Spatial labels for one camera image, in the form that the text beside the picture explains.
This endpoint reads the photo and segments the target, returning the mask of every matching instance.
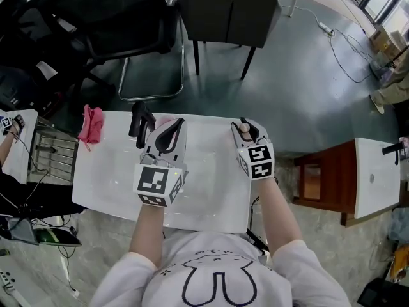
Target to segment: white sink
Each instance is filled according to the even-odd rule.
[[[399,202],[400,165],[395,153],[382,154],[392,145],[369,139],[355,139],[357,152],[357,200],[355,218],[364,217]]]
[[[80,144],[75,164],[73,202],[106,214],[136,220],[141,201],[132,192],[141,150],[128,136],[131,113],[105,112],[101,142],[87,151]],[[160,118],[165,114],[155,114]],[[231,118],[172,115],[188,126],[185,163],[189,174],[164,225],[187,230],[245,233],[250,181],[239,168]]]

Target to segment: power strip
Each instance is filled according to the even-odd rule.
[[[335,31],[333,29],[330,29],[327,25],[324,23],[320,22],[318,23],[318,26],[326,32],[327,35],[331,36],[332,38],[335,37]]]

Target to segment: shirt sleeve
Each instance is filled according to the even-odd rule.
[[[293,301],[308,307],[349,307],[344,290],[321,266],[302,240],[280,247],[272,256],[273,269],[291,283]]]
[[[97,288],[89,307],[138,307],[156,266],[138,253],[127,253]]]

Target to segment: white t-shirt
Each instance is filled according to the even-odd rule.
[[[272,269],[236,235],[174,233],[164,241],[161,269],[127,253],[108,272],[90,307],[350,306],[339,284],[304,241],[279,248]]]

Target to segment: forearm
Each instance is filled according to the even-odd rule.
[[[14,140],[14,135],[12,133],[7,133],[4,141],[0,145],[0,163],[3,166],[7,159],[8,153],[12,147]]]
[[[129,251],[139,253],[158,268],[162,258],[164,209],[142,205]]]
[[[301,231],[275,180],[267,178],[258,184],[268,248],[273,255],[281,246],[301,239]]]

